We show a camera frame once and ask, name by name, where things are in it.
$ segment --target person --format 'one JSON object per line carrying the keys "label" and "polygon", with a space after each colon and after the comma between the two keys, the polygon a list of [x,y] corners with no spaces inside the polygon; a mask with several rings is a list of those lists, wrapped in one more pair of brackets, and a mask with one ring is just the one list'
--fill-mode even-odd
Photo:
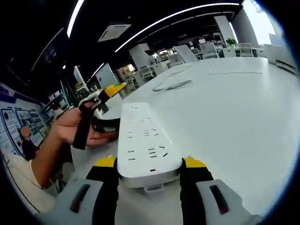
{"label": "person", "polygon": [[30,140],[30,128],[28,126],[23,126],[20,129],[20,138],[22,140],[22,150],[24,158],[29,161],[33,159],[36,155],[36,151],[39,147],[35,146]]}
{"label": "person", "polygon": [[[85,106],[91,108],[93,103],[86,103]],[[1,149],[11,183],[32,213],[47,212],[54,205],[55,197],[43,189],[49,186],[49,179],[57,168],[63,150],[61,146],[73,143],[80,119],[78,108],[65,112],[53,124],[40,150],[29,161]],[[104,145],[116,138],[116,132],[102,134],[90,127],[86,145]]]}
{"label": "person", "polygon": [[60,104],[57,102],[54,102],[52,105],[53,109],[53,120],[56,121],[58,116],[64,113],[64,111],[60,108]]}

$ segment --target power strip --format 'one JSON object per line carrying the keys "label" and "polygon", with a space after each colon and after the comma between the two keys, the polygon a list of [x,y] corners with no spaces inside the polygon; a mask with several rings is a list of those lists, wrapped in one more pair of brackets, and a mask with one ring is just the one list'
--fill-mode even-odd
{"label": "power strip", "polygon": [[118,172],[129,188],[163,184],[176,179],[182,159],[147,103],[122,108]]}

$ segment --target white pillar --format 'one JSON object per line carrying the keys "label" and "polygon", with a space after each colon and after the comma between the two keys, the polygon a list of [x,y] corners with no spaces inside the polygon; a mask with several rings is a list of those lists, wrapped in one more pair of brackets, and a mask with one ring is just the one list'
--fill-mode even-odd
{"label": "white pillar", "polygon": [[223,36],[223,40],[225,41],[225,43],[228,38],[235,40],[233,31],[229,25],[229,22],[228,22],[226,16],[225,15],[215,16],[215,20],[221,31],[221,34]]}
{"label": "white pillar", "polygon": [[86,90],[89,90],[88,86],[86,86],[86,83],[84,82],[84,79],[81,76],[81,74],[80,74],[79,69],[78,69],[77,66],[74,67],[74,77],[75,77],[75,79],[77,80],[78,83],[82,83],[83,84],[83,86],[85,87]]}
{"label": "white pillar", "polygon": [[146,50],[149,50],[147,43],[137,45],[129,50],[129,54],[138,69],[151,65],[152,58],[145,52]]}
{"label": "white pillar", "polygon": [[231,22],[239,43],[251,43],[252,47],[260,47],[252,24],[242,8]]}

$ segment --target desk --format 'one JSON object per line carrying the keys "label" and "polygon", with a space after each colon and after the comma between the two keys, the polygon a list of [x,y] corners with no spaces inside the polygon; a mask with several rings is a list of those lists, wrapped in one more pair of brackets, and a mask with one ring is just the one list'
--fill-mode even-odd
{"label": "desk", "polygon": [[[194,84],[152,91],[179,71]],[[123,103],[147,102],[183,157],[191,155],[203,161],[215,179],[242,197],[247,210],[264,214],[283,190],[297,158],[299,96],[296,76],[265,58],[236,57],[175,66]],[[120,112],[119,105],[104,118],[119,117]],[[76,176],[85,177],[98,158],[111,154],[117,154],[117,142],[98,150],[72,150]],[[165,184],[165,193],[155,195],[125,188],[120,182],[115,221],[122,225],[181,225],[179,181]]]}
{"label": "desk", "polygon": [[166,60],[166,61],[162,61],[159,63],[155,63],[151,66],[148,66],[149,68],[153,68],[156,76],[160,75],[161,73],[163,73],[164,71],[168,70],[168,63],[170,63],[170,60]]}
{"label": "desk", "polygon": [[[234,49],[236,53],[240,53],[240,48],[239,47],[236,47],[236,48],[229,48],[229,49]],[[253,56],[254,57],[264,57],[266,58],[267,55],[266,54],[263,54],[263,53],[260,53],[260,51],[264,52],[264,49],[262,48],[255,48],[255,47],[252,47],[252,52],[253,52]],[[218,53],[220,53],[223,49],[217,49],[216,51]]]}

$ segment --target window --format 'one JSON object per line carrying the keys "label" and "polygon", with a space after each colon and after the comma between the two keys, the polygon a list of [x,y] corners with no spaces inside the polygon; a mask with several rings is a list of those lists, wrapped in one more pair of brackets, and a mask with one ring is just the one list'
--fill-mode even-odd
{"label": "window", "polygon": [[245,0],[242,5],[251,22],[258,44],[271,44],[269,34],[275,34],[275,31],[267,13],[254,0]]}

